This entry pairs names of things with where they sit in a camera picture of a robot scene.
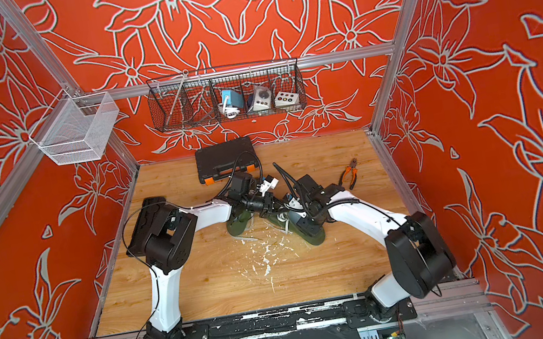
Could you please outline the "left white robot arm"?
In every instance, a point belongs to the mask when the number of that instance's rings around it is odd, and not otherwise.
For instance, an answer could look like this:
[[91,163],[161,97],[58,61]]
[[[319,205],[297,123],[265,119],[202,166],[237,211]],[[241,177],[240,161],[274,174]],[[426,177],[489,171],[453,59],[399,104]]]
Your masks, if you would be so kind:
[[129,256],[149,268],[152,279],[152,312],[143,326],[143,339],[191,339],[183,330],[179,306],[180,281],[183,267],[190,257],[196,232],[224,223],[232,237],[241,235],[256,212],[273,208],[271,188],[274,178],[259,172],[253,181],[250,171],[262,164],[253,150],[245,150],[233,163],[228,181],[218,194],[203,205],[181,207],[165,198],[143,203]]

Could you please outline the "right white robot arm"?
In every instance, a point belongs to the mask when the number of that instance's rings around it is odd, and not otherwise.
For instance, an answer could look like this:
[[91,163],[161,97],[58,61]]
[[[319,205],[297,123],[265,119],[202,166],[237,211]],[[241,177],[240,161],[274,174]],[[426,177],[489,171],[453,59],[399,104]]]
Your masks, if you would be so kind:
[[295,179],[274,164],[310,224],[341,222],[382,244],[387,252],[390,273],[364,294],[369,316],[387,320],[409,298],[423,299],[430,293],[441,297],[441,282],[452,272],[456,259],[434,222],[423,212],[405,215],[375,206],[341,185],[321,187],[306,175]]

